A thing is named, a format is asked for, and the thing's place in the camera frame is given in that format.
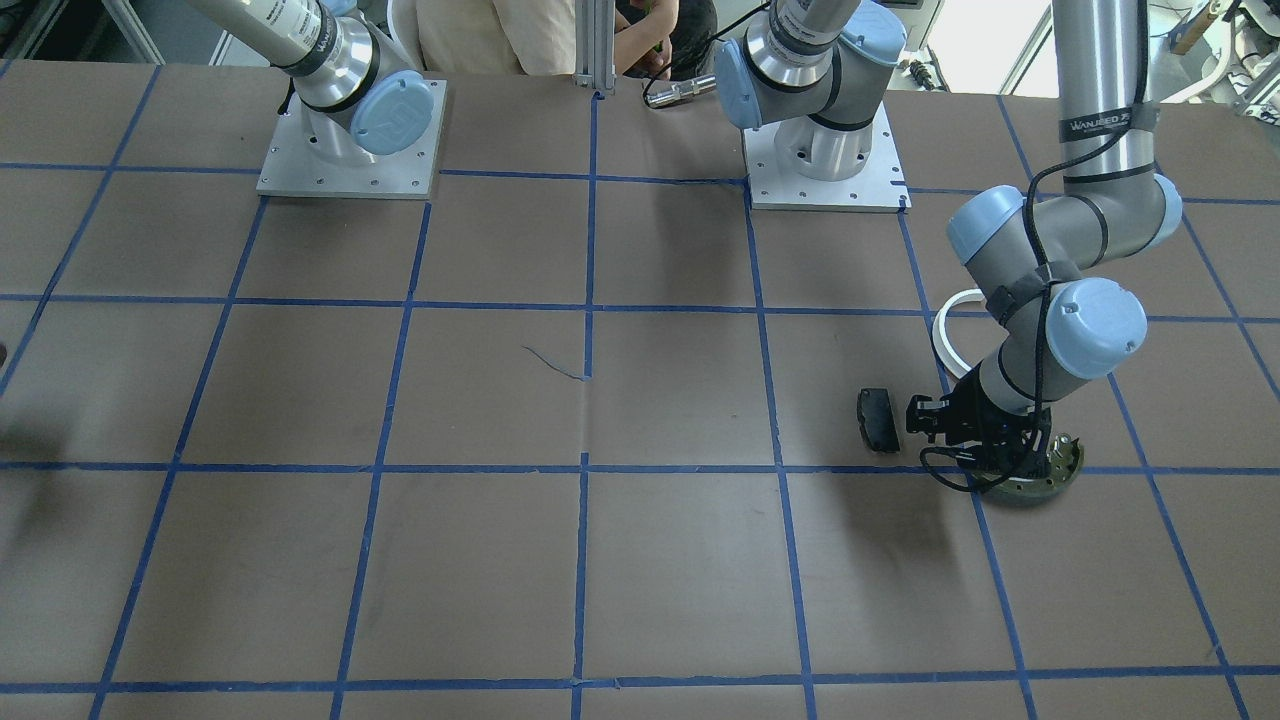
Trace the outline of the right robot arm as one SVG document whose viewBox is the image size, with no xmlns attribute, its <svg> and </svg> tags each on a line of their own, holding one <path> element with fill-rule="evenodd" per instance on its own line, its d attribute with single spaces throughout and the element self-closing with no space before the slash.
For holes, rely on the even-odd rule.
<svg viewBox="0 0 1280 720">
<path fill-rule="evenodd" d="M 193 1 L 192 8 L 291 77 L 311 111 L 376 156 L 408 149 L 433 120 L 430 82 L 355 1 Z"/>
</svg>

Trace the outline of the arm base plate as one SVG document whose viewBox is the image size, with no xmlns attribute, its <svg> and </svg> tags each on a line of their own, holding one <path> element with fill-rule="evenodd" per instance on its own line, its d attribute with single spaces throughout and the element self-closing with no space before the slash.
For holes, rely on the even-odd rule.
<svg viewBox="0 0 1280 720">
<path fill-rule="evenodd" d="M 434 102 L 426 132 L 407 149 L 372 155 L 346 129 L 298 97 L 279 115 L 259 173 L 262 196 L 291 199 L 429 200 L 448 97 L 445 79 L 426 79 Z"/>
<path fill-rule="evenodd" d="M 896 213 L 911 206 L 890 119 L 836 131 L 808 117 L 742 132 L 754 208 L 777 211 Z"/>
</svg>

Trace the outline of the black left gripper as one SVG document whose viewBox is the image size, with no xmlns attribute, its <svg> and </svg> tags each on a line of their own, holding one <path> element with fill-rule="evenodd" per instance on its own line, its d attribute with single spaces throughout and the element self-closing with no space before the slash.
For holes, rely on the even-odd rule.
<svg viewBox="0 0 1280 720">
<path fill-rule="evenodd" d="M 1002 410 L 979 386 L 957 386 L 934 401 L 929 396 L 911 397 L 905 413 L 909 433 L 924 433 L 929 439 L 941 433 L 946 445 L 925 447 L 919 452 L 922 466 L 936 479 L 945 478 L 929 464 L 927 456 L 951 457 L 970 475 L 987 475 L 989 480 L 1032 475 L 1047 450 L 1051 410 L 1043 406 L 1027 415 Z"/>
</svg>

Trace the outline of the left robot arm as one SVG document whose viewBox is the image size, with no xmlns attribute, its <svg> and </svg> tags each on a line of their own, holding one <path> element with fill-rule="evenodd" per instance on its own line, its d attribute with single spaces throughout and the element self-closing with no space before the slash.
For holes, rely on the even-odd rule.
<svg viewBox="0 0 1280 720">
<path fill-rule="evenodd" d="M 1005 341 L 941 398 L 914 396 L 905 429 L 965 471 L 961 492 L 1051 482 L 1051 406 L 1111 374 L 1146 341 L 1146 310 L 1089 269 L 1157 247 L 1181 219 L 1155 169 L 1144 1 L 1055 1 L 1062 159 L 1025 190 L 978 193 L 946 232 Z M 876 111 L 905 49 L 902 22 L 873 1 L 773 1 L 713 68 L 740 129 L 777 126 L 776 147 L 817 181 L 861 169 Z"/>
</svg>

